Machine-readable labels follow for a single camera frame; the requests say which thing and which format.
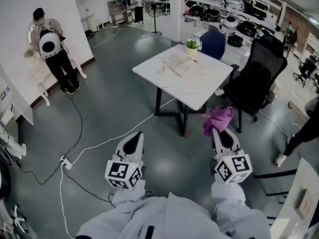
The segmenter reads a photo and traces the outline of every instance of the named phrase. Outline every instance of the white cable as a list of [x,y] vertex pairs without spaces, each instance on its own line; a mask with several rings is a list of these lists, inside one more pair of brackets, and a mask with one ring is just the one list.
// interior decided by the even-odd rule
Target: white cable
[[119,30],[116,32],[116,34],[115,35],[112,35],[112,36],[110,36],[106,41],[104,41],[104,42],[101,42],[101,43],[99,43],[98,45],[96,45],[96,46],[90,46],[91,48],[96,48],[96,47],[98,47],[98,46],[100,46],[101,44],[103,44],[103,43],[105,43],[105,42],[107,42],[107,41],[109,41],[112,37],[114,37],[114,36],[116,36],[119,32],[120,32],[120,28],[119,28]]
[[[292,121],[289,119],[288,113],[290,113],[291,111],[292,111],[292,110],[286,112],[286,117],[287,117],[287,119],[289,120],[289,122],[290,122],[291,124],[296,125],[296,126],[298,126],[298,127],[301,129],[301,127],[300,127],[298,124],[292,122]],[[274,125],[276,126],[276,128],[278,128],[287,138],[290,137],[290,136],[288,136],[280,127],[278,127],[270,118],[268,118],[264,113],[262,113],[261,111],[259,111],[259,112],[260,112],[263,116],[265,116],[266,119],[268,119],[272,124],[274,124]]]
[[293,122],[289,119],[288,113],[290,113],[291,111],[292,111],[292,110],[290,110],[290,111],[288,111],[288,112],[286,113],[287,119],[290,121],[291,124],[297,125],[297,126],[301,129],[301,126],[299,126],[297,123],[293,123]]
[[61,181],[60,181],[60,198],[61,198],[61,206],[62,206],[62,214],[63,214],[63,217],[64,217],[64,225],[65,225],[65,230],[66,232],[68,233],[68,235],[70,236],[70,238],[73,239],[73,237],[69,234],[69,230],[68,230],[68,227],[66,225],[66,218],[65,218],[65,215],[64,215],[64,208],[63,208],[63,201],[62,201],[62,180],[63,180],[63,164],[61,165]]
[[288,136],[280,127],[278,127],[270,118],[267,117],[267,115],[265,115],[264,113],[262,113],[261,111],[259,111],[263,116],[265,116],[265,118],[267,120],[269,120],[272,124],[274,124],[276,126],[276,128],[278,128],[287,138],[289,138],[290,136]]
[[[160,108],[162,108],[163,106],[169,104],[169,103],[170,103],[171,101],[173,101],[173,100],[175,100],[175,98],[173,98],[172,100],[170,100],[170,101],[168,101],[167,103],[163,104]],[[113,141],[113,140],[116,140],[116,139],[118,139],[118,138],[121,138],[121,137],[126,136],[127,134],[129,134],[130,132],[132,132],[134,129],[136,129],[140,124],[142,124],[142,123],[144,123],[145,121],[147,121],[147,120],[148,120],[150,117],[152,117],[154,114],[155,114],[155,113],[152,113],[152,114],[151,114],[150,116],[148,116],[145,120],[143,120],[142,122],[138,123],[134,128],[132,128],[130,131],[128,131],[127,133],[125,133],[125,134],[123,134],[123,135],[120,135],[120,136],[117,136],[117,137],[115,137],[115,138],[109,139],[109,140],[107,140],[107,141],[105,141],[105,142],[102,142],[102,143],[96,145],[96,146],[92,146],[92,147],[85,148],[84,150],[82,150],[82,152],[81,152],[80,155],[77,157],[77,159],[72,163],[72,165],[74,165],[75,162],[78,161],[78,159],[80,158],[80,156],[82,155],[82,153],[83,153],[84,151],[86,151],[86,150],[88,150],[88,149],[97,148],[97,147],[99,147],[99,146],[101,146],[101,145],[103,145],[103,144],[105,144],[105,143],[107,143],[107,142],[109,142],[109,141]]]

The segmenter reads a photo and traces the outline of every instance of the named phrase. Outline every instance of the black cable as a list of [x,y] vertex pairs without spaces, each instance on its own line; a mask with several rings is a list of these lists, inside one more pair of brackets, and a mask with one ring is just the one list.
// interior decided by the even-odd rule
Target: black cable
[[55,174],[55,172],[59,169],[60,164],[61,164],[61,162],[60,162],[59,165],[58,165],[58,167],[53,171],[53,173],[52,173],[44,182],[40,182],[40,181],[38,180],[37,176],[35,175],[35,173],[33,173],[32,171],[24,171],[24,170],[22,169],[20,163],[19,163],[17,160],[16,160],[15,162],[16,162],[17,166],[20,168],[20,170],[21,170],[23,173],[31,173],[31,174],[33,174],[33,176],[35,177],[36,181],[37,181],[38,184],[40,184],[40,185],[44,185],[45,183],[47,183],[48,180],[50,180],[51,177]]
[[144,196],[146,196],[146,197],[152,197],[153,195],[154,195],[154,191],[153,191],[153,190],[146,190]]
[[69,154],[69,152],[79,143],[79,141],[80,141],[80,139],[81,139],[81,137],[82,137],[82,131],[83,131],[83,118],[82,118],[82,115],[81,115],[79,109],[77,109],[77,107],[75,106],[75,104],[74,104],[74,102],[73,102],[73,99],[70,98],[70,97],[68,96],[68,94],[66,94],[66,96],[68,97],[68,99],[71,100],[71,102],[72,102],[72,104],[73,104],[75,110],[78,112],[78,114],[79,114],[79,116],[80,116],[80,119],[81,119],[81,130],[80,130],[80,135],[79,135],[78,140],[77,140],[76,143],[68,150],[68,152],[64,155],[65,157],[66,157],[67,154]]
[[104,200],[103,198],[98,197],[97,195],[93,194],[92,192],[88,191],[87,189],[85,189],[83,186],[81,186],[76,180],[74,180],[71,176],[69,176],[63,169],[64,174],[66,175],[66,177],[68,177],[69,179],[71,179],[73,182],[75,182],[81,189],[83,189],[85,192],[89,193],[90,195],[96,197],[97,199],[104,201],[106,203],[109,203],[110,205],[112,205],[113,207],[115,207],[115,205],[112,204],[112,201],[110,200],[111,195],[114,196],[113,193],[110,193],[108,196],[108,200]]
[[[80,139],[81,139],[81,137],[82,137],[82,131],[83,131],[83,118],[82,118],[82,115],[81,115],[80,111],[77,109],[77,107],[75,106],[73,100],[72,100],[68,95],[67,95],[67,97],[71,100],[71,102],[72,102],[74,108],[75,108],[75,109],[77,110],[77,112],[79,113],[79,116],[80,116],[80,119],[81,119],[81,131],[80,131],[80,135],[79,135],[79,138],[77,139],[76,143],[67,151],[67,153],[64,155],[65,157],[66,157],[66,155],[79,143],[79,141],[80,141]],[[40,185],[44,185],[45,183],[47,183],[47,182],[51,179],[51,177],[56,173],[56,171],[59,169],[60,164],[61,164],[61,162],[59,162],[58,167],[53,171],[53,173],[52,173],[44,182],[40,182],[34,172],[32,172],[31,170],[30,170],[30,171],[24,171],[24,170],[22,169],[22,167],[21,167],[21,164],[20,164],[18,161],[15,161],[15,162],[16,162],[17,166],[20,168],[20,170],[21,170],[23,173],[31,173],[31,174],[33,174],[33,176],[35,177],[37,183],[40,184]]]

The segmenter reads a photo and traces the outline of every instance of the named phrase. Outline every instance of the black pants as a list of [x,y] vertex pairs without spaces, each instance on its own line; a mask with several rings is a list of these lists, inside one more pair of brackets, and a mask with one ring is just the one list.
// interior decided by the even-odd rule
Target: black pants
[[290,156],[294,149],[303,142],[309,142],[319,137],[319,105],[317,105],[310,119],[303,126],[303,128],[291,138],[290,143],[287,145],[284,155]]
[[59,84],[61,85],[62,89],[69,89],[73,88],[68,80],[67,77],[70,78],[71,83],[77,84],[78,77],[76,75],[75,70],[73,69],[71,62],[68,58],[68,55],[64,50],[61,50],[58,54],[53,57],[49,57],[45,60],[47,66],[49,67],[51,73],[54,77],[58,80]]
[[143,7],[135,7],[135,20],[134,22],[143,21]]

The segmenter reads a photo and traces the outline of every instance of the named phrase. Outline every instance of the person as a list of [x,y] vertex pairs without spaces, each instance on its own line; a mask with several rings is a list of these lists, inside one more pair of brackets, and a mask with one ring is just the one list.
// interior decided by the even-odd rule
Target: person
[[319,137],[319,102],[318,98],[312,99],[306,104],[306,112],[310,116],[307,123],[303,128],[293,135],[292,138],[288,139],[288,145],[283,153],[279,155],[275,163],[277,167],[280,167],[287,157],[289,157],[295,148],[297,148],[303,142],[309,142]]
[[253,14],[253,7],[256,5],[255,0],[243,0],[245,6],[245,13],[252,15]]
[[[31,33],[31,46],[36,52],[39,52],[39,41],[46,33],[55,32],[60,38],[64,38],[60,23],[56,19],[45,19],[44,17],[45,13],[42,8],[38,8],[33,12],[35,27]],[[45,58],[45,63],[59,82],[62,91],[72,95],[75,90],[80,88],[80,81],[64,49],[54,56]],[[67,76],[64,75],[62,68],[67,73]]]
[[143,24],[143,0],[134,0],[132,5],[135,6],[135,20],[133,25]]
[[286,46],[286,41],[287,38],[291,37],[294,33],[294,28],[293,28],[293,24],[291,23],[291,21],[288,22],[288,26],[286,26],[285,30],[284,30],[284,45]]
[[193,201],[169,193],[145,198],[145,181],[134,190],[117,190],[114,209],[83,224],[76,239],[271,239],[267,218],[245,205],[238,184],[225,185],[219,175],[211,186],[216,223]]

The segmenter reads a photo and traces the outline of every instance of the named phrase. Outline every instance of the desk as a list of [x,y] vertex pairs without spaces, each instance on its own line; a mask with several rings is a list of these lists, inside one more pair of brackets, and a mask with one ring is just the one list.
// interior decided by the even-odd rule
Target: desk
[[115,19],[115,16],[116,15],[119,15],[119,14],[123,14],[123,19],[124,19],[124,22],[126,23],[126,24],[129,24],[130,23],[130,21],[129,21],[129,16],[131,16],[132,15],[132,13],[130,12],[130,13],[128,13],[128,11],[129,10],[134,10],[134,7],[127,7],[126,9],[124,9],[124,10],[119,10],[119,11],[113,11],[113,12],[111,12],[109,15],[111,16],[111,19],[112,19],[112,24],[113,25],[116,25],[116,19]]
[[[190,112],[188,108],[197,111],[203,107],[202,112],[205,113],[207,100],[232,71],[232,67],[199,52],[197,56],[199,68],[189,75],[180,77],[169,69],[158,74],[158,71],[165,65],[165,60],[185,51],[186,47],[179,44],[133,68],[133,72],[158,88],[155,116],[176,117],[180,123],[182,137],[185,137],[186,133],[187,117]],[[179,100],[180,106],[182,103],[185,104],[182,112],[184,113],[183,121],[181,112],[160,112],[162,90]]]
[[[302,189],[308,189],[314,200],[311,215],[302,220],[295,211],[296,200]],[[312,166],[301,159],[286,201],[270,228],[272,239],[303,238],[315,213],[319,200],[319,177]]]

